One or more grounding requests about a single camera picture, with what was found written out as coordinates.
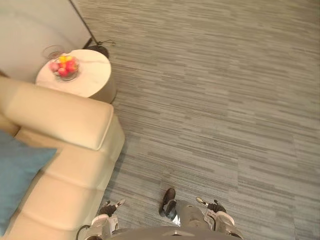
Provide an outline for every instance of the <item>striped carpet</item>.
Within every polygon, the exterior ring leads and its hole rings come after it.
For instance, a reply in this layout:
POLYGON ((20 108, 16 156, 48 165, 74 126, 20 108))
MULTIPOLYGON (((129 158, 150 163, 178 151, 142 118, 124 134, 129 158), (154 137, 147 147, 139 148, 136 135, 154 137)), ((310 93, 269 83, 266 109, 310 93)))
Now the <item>striped carpet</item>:
POLYGON ((320 238, 318 0, 78 0, 108 46, 126 134, 104 200, 170 225, 165 190, 217 199, 247 240, 320 238))

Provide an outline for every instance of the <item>cable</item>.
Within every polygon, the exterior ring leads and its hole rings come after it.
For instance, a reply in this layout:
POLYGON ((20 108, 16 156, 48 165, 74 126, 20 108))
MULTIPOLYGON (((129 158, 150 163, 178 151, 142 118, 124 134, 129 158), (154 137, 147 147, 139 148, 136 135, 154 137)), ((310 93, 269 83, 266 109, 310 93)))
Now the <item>cable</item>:
POLYGON ((80 231, 81 231, 82 229, 88 229, 88 228, 90 228, 90 225, 83 225, 82 227, 80 227, 80 229, 79 229, 78 232, 76 233, 75 240, 78 240, 80 231))

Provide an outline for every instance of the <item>apple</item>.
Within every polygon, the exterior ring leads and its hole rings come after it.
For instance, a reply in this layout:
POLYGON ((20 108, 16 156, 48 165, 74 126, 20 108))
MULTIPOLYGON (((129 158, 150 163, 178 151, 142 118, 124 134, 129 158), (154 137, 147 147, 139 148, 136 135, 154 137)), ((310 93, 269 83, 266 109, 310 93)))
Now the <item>apple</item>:
POLYGON ((76 64, 73 61, 67 61, 65 63, 65 69, 69 72, 69 73, 74 73, 77 70, 76 64))
POLYGON ((56 63, 56 62, 50 62, 50 64, 49 64, 49 69, 50 69, 52 72, 56 72, 56 71, 58 71, 58 69, 59 69, 59 64, 56 63))
POLYGON ((60 67, 58 69, 58 74, 60 75, 60 77, 66 77, 68 76, 68 72, 64 67, 60 67))
POLYGON ((63 68, 63 69, 66 68, 66 64, 65 63, 59 62, 58 65, 59 65, 59 68, 63 68))

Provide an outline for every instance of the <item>power cord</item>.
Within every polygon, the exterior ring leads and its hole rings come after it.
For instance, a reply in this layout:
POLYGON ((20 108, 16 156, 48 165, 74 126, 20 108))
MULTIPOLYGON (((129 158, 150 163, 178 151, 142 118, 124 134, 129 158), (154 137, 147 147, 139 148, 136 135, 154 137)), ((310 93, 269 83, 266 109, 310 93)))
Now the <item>power cord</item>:
POLYGON ((78 232, 76 233, 75 240, 79 240, 79 239, 78 239, 78 238, 79 238, 79 234, 80 234, 80 231, 81 231, 82 229, 88 229, 88 228, 90 228, 90 225, 83 225, 82 227, 80 227, 80 229, 79 229, 78 232))
POLYGON ((116 42, 113 41, 113 40, 111 40, 111 39, 106 40, 106 41, 98 41, 97 45, 102 45, 102 44, 104 44, 104 43, 111 44, 111 46, 116 46, 116 45, 117 45, 116 42))

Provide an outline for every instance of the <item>yellow fruit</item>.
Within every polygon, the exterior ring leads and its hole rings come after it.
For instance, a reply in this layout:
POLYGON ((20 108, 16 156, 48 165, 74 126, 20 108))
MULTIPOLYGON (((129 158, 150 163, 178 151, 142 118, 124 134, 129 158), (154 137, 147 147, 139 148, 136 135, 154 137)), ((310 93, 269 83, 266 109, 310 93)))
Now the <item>yellow fruit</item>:
POLYGON ((60 63, 64 64, 66 62, 66 56, 59 57, 60 63))
POLYGON ((66 56, 66 57, 65 57, 65 61, 66 61, 66 62, 67 62, 67 61, 71 61, 73 58, 74 58, 73 56, 66 56))

